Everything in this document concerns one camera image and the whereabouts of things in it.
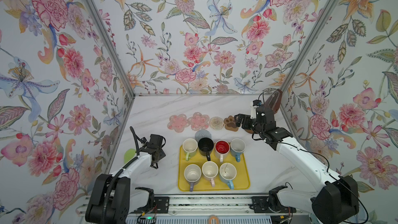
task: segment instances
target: yellow tray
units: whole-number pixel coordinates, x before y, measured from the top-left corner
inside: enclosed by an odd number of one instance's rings
[[[220,160],[215,157],[214,151],[211,152],[210,158],[213,162],[215,162],[218,165],[218,169],[220,169],[220,166],[222,165],[222,163],[220,163]],[[202,156],[199,153],[199,151],[189,161],[185,161],[184,150],[182,149],[182,146],[180,147],[180,162],[179,162],[180,166],[178,169],[178,188],[181,191],[189,191],[189,183],[185,180],[185,177],[184,177],[185,168],[190,164],[196,164],[202,169],[202,165],[205,162],[207,162],[207,158]],[[235,160],[235,157],[233,157],[231,155],[231,153],[229,153],[224,158],[224,163],[231,163],[236,168],[237,175],[236,175],[235,179],[233,180],[234,189],[235,190],[248,189],[250,187],[250,179],[249,179],[248,170],[246,168],[245,156],[242,154],[242,156],[240,158],[240,162],[238,163]],[[215,182],[216,186],[212,187],[210,182],[207,181],[206,179],[204,179],[203,175],[202,175],[199,180],[199,183],[193,187],[193,191],[230,190],[228,188],[228,186],[220,180],[219,175],[216,176],[216,178],[214,179],[214,182]]]

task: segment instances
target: white marble table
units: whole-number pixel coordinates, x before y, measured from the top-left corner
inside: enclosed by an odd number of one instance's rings
[[[181,133],[169,130],[167,124],[172,115],[185,114],[191,117],[195,112],[207,114],[209,117],[221,117],[238,113],[250,114],[249,102],[254,95],[239,96],[147,96],[137,97],[124,130],[121,142],[116,152],[111,171],[123,166],[123,156],[126,150],[135,149],[134,139],[129,127],[133,126],[139,137],[149,140],[151,134],[159,134],[166,138],[163,147],[166,157],[159,162],[159,169],[150,168],[134,182],[136,187],[154,189],[155,194],[189,194],[178,189],[178,161],[182,142],[194,138],[195,131],[191,127]],[[288,128],[279,111],[275,115],[277,126]],[[226,193],[262,193],[290,182],[294,189],[314,191],[308,179],[284,156],[274,151],[263,141],[254,141],[251,134],[239,128],[237,132],[226,129],[207,129],[212,139],[224,139],[230,142],[240,138],[246,142],[245,158],[251,186],[247,190],[193,192],[193,194],[226,194]]]

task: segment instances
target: blue mug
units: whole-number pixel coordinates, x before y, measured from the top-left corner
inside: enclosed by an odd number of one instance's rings
[[[235,157],[237,162],[240,162],[240,156],[246,149],[246,144],[243,140],[235,138],[231,142],[231,155]]]
[[[236,177],[236,168],[231,163],[223,163],[220,166],[220,180],[228,185],[230,189],[234,189],[234,183],[232,182]]]

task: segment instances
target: floral wallpaper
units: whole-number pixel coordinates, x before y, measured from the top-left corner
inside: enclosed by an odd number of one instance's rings
[[[338,4],[282,105],[301,144],[327,157],[331,169],[358,182],[369,222],[396,223],[396,0],[340,0]],[[361,207],[350,221],[365,219]]]
[[[0,222],[77,221],[131,97],[80,0],[0,0],[0,19]]]
[[[139,95],[272,93],[327,0],[94,0]]]

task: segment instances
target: mug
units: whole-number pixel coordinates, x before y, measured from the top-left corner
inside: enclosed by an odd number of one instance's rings
[[[196,164],[190,164],[185,168],[184,177],[185,180],[187,180],[190,185],[189,187],[190,192],[193,191],[193,186],[198,184],[201,176],[202,176],[202,171],[200,170],[200,167],[197,166]]]
[[[195,156],[196,150],[198,148],[198,143],[193,138],[188,138],[182,143],[182,149],[185,153],[185,161],[188,161],[190,158]]]
[[[231,163],[223,163],[220,166],[220,180],[228,185],[230,189],[234,189],[234,180],[236,177],[236,168]]]
[[[207,161],[210,161],[210,153],[213,151],[214,143],[210,138],[201,138],[198,142],[199,153],[207,157]]]
[[[245,151],[246,144],[243,140],[235,138],[231,142],[231,155],[235,157],[237,162],[240,162],[240,156]]]
[[[207,161],[206,163],[204,163],[202,166],[202,173],[203,177],[207,181],[210,181],[212,187],[216,186],[216,184],[214,183],[214,178],[218,174],[218,166],[215,162]]]
[[[215,145],[214,155],[220,160],[220,163],[224,160],[224,157],[228,155],[230,150],[229,144],[223,140],[219,140]]]

